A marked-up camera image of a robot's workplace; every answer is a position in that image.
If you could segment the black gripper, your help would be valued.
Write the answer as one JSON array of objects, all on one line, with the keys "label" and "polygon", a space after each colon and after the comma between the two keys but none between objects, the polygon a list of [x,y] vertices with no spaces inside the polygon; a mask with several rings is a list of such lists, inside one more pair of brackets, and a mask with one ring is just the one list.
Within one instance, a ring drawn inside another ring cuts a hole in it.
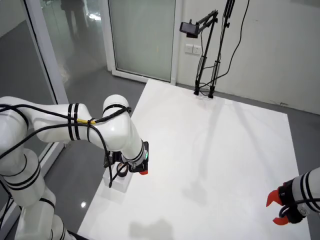
[{"label": "black gripper", "polygon": [[136,165],[136,164],[129,164],[128,165],[128,170],[131,173],[140,173],[141,175],[147,175],[148,174],[148,162],[143,161],[141,164]]},{"label": "black gripper", "polygon": [[302,200],[307,199],[303,180],[289,180],[278,189],[271,191],[266,200],[266,207],[273,202],[286,207],[272,221],[278,226],[288,223],[300,223],[306,217],[308,211],[303,206]]}]

